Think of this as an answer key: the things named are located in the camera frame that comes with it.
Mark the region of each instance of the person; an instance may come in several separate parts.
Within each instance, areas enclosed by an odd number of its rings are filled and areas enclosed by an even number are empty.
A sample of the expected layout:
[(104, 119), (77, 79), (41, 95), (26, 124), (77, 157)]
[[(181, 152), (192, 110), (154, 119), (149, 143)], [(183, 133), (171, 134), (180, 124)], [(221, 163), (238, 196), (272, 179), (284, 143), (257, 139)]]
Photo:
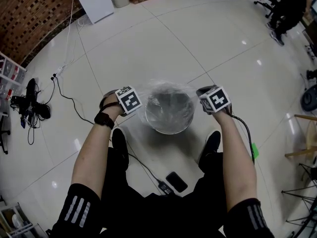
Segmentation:
[[(112, 122), (123, 114), (118, 100), (109, 95), (101, 109)], [(50, 237), (109, 237), (118, 235), (172, 236), (193, 234), (227, 238), (273, 238), (257, 200), (257, 175), (233, 119), (215, 113), (221, 135), (207, 137), (198, 165), (204, 176), (192, 193), (141, 196), (126, 180), (129, 155), (121, 129), (94, 124), (74, 165), (71, 186)]]
[(313, 0), (281, 0), (274, 8), (271, 21), (266, 26), (272, 30), (270, 36), (284, 46), (282, 35), (295, 27), (305, 13), (308, 13)]

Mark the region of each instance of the wooden chair leg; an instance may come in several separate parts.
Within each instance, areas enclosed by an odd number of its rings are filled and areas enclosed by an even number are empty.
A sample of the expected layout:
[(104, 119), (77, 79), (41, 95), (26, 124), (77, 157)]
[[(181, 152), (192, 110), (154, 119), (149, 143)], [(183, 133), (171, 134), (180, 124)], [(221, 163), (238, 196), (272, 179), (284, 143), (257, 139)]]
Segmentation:
[(317, 151), (317, 147), (312, 147), (311, 149), (303, 150), (303, 151), (300, 151), (300, 152), (286, 153), (285, 157), (303, 155), (303, 154), (313, 153), (315, 151)]
[(307, 120), (312, 120), (312, 121), (317, 121), (316, 117), (310, 117), (310, 116), (303, 116), (303, 115), (294, 115), (295, 117), (307, 119)]

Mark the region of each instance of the brick wall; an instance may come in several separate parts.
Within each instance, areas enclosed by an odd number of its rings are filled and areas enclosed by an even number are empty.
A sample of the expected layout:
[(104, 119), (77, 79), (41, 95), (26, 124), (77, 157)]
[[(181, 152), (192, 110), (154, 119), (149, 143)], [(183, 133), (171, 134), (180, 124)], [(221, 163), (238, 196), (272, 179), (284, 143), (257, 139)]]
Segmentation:
[[(21, 64), (70, 16), (72, 0), (0, 0), (0, 51)], [(81, 9), (74, 0), (73, 13)]]

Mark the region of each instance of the sneaker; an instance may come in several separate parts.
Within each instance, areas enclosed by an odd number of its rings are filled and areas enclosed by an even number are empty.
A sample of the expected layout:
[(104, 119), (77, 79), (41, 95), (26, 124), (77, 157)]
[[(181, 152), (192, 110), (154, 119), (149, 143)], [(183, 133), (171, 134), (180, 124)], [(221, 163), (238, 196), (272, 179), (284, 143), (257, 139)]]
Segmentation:
[(274, 31), (272, 31), (270, 33), (270, 36), (280, 45), (280, 46), (284, 46), (284, 42), (282, 41), (282, 37), (281, 36), (277, 36), (276, 33)]
[(115, 128), (112, 132), (112, 146), (114, 150), (119, 151), (123, 155), (124, 159), (127, 160), (129, 164), (126, 136), (124, 130), (120, 127)]
[(218, 130), (213, 130), (206, 138), (205, 147), (198, 158), (198, 167), (204, 171), (204, 162), (209, 154), (216, 153), (221, 141), (221, 134)]
[(265, 26), (270, 30), (275, 30), (275, 28), (272, 27), (270, 23), (266, 23)]

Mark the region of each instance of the green tape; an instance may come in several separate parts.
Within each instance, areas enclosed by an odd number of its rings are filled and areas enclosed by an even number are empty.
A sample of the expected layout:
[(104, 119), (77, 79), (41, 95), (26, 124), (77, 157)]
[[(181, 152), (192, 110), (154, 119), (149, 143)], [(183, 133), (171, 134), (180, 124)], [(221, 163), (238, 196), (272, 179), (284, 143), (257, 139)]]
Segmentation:
[(252, 149), (253, 149), (253, 152), (254, 152), (254, 159), (256, 159), (259, 156), (259, 150), (258, 150), (258, 148), (257, 148), (255, 143), (252, 143)]

